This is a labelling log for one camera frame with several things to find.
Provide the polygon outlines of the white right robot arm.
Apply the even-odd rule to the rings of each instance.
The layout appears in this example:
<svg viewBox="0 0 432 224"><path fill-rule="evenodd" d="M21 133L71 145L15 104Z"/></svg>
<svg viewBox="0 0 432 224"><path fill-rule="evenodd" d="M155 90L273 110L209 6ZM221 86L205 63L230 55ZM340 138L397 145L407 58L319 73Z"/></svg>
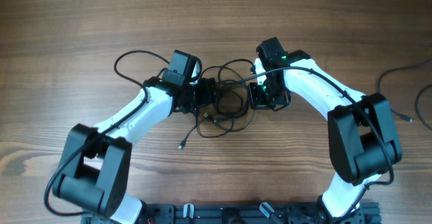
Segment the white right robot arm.
<svg viewBox="0 0 432 224"><path fill-rule="evenodd" d="M371 186L390 185L402 160L389 101L338 82L302 50L287 52L278 38L256 48L249 84L251 107L278 111L296 93L327 121L329 158L335 175L319 198L317 220L342 223L362 216L360 200Z"/></svg>

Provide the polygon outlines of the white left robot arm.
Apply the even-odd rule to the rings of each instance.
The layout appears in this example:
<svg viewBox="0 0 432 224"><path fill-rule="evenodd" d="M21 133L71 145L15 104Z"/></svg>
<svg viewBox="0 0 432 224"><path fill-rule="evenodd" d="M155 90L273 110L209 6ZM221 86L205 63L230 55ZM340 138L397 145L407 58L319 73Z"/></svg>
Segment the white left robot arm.
<svg viewBox="0 0 432 224"><path fill-rule="evenodd" d="M86 223L145 223L146 204L126 192L132 148L174 112L198 104L201 60L176 50L168 67L137 85L140 92L118 113L92 127L75 125L68 133L59 166L44 193L45 208L54 196L81 208Z"/></svg>

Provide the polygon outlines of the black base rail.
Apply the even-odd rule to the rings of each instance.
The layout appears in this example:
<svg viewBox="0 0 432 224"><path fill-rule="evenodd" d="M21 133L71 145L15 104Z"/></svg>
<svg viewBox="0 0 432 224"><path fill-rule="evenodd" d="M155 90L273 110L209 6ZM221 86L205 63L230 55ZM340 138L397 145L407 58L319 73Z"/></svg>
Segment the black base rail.
<svg viewBox="0 0 432 224"><path fill-rule="evenodd" d="M316 202L273 204L266 216L254 205L191 205L148 204L137 223L153 224L230 224L230 223L333 223Z"/></svg>

